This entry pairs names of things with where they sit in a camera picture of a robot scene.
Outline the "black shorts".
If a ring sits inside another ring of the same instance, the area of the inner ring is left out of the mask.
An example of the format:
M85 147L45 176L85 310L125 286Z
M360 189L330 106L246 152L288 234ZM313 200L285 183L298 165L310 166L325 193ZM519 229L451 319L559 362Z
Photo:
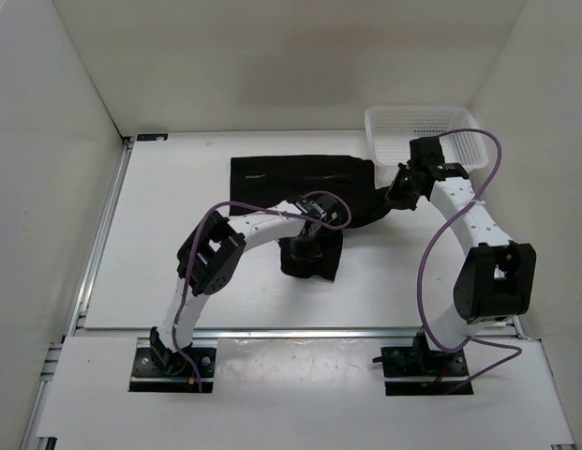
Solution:
M391 211L386 189L375 187L370 160L351 156L299 155L233 157L230 161L230 199L260 207L273 207L300 194L327 191L340 197L351 210L351 229L372 224ZM336 278L343 248L341 231L324 233L317 257L299 262L291 256L291 240L278 241L281 271L295 278Z

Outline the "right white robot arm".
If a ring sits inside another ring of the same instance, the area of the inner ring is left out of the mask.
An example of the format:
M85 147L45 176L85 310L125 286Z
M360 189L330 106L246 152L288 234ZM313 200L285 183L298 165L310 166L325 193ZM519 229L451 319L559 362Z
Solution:
M446 353L461 351L486 325L528 312L536 251L501 229L486 211L468 171L458 162L446 161L438 136L410 141L410 159L399 165L386 198L395 209L414 209L426 198L445 219L425 247L416 279L416 303L427 342L412 350L411 362L420 373L431 375L444 365ZM425 265L446 231L453 232L465 260L449 307L429 320Z

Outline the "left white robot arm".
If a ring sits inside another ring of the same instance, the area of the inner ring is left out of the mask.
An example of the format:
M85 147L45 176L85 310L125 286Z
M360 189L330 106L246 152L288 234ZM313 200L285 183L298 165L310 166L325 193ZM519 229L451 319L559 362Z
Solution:
M212 207L177 252L178 281L165 319L150 332L151 359L167 375L197 371L193 335L210 296L231 281L250 250L281 242L282 266L299 275L315 267L331 234L351 224L348 205L316 191L265 208L242 202Z

